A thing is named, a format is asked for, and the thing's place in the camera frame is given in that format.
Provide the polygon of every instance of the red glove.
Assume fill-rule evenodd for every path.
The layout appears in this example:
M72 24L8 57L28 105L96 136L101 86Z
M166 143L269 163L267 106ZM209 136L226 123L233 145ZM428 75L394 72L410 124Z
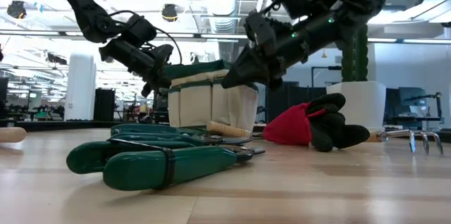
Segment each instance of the red glove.
M364 142L369 132L360 125L345 125L338 111L345 105L342 94L327 94L307 104L289 108L264 129L266 140L278 144L308 146L331 151Z

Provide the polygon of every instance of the canvas tool bag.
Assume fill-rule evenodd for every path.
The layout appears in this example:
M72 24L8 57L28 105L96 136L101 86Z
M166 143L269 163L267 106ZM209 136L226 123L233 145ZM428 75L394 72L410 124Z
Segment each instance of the canvas tool bag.
M257 86L224 89L230 64L224 61L176 65L166 69L169 123L173 127L205 126L209 121L252 131L257 115Z

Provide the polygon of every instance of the wooden surface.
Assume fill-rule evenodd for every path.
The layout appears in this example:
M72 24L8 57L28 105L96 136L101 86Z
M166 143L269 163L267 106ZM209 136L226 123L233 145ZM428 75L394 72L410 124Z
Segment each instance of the wooden surface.
M268 152L246 166L158 193L118 192L101 174L66 168L73 147L108 134L33 132L0 144L0 223L451 223L448 145L439 157L420 142L413 155L402 140L328 154L256 141Z

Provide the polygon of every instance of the cactus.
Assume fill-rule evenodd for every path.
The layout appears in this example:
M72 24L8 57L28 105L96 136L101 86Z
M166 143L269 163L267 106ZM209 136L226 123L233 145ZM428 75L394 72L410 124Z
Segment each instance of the cactus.
M342 51L342 82L367 81L368 76L368 26L361 27L354 41Z
M357 31L354 46L354 80L367 81L368 76L368 25Z
M354 44L348 45L342 51L341 77L342 82L354 81Z

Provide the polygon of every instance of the black robotic arm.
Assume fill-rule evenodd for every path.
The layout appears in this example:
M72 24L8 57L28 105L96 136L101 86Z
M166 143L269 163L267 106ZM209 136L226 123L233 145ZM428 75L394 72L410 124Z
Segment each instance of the black robotic arm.
M283 83L286 69L308 61L309 55L335 42L343 50L354 33L381 12L385 0L272 0L246 18L247 45L222 81L224 88L260 82L270 89ZM266 14L283 6L292 19L307 16L291 26Z
M99 49L101 59L105 61L108 57L114 58L127 66L129 72L136 72L143 77L146 82L143 96L147 97L152 89L170 86L170 81L164 77L163 68L173 47L169 44L158 47L149 44L160 29L132 11L108 14L94 0L67 1L74 10L77 24L86 40L94 43L108 42ZM111 17L118 13L132 13L132 16L126 23L122 23Z

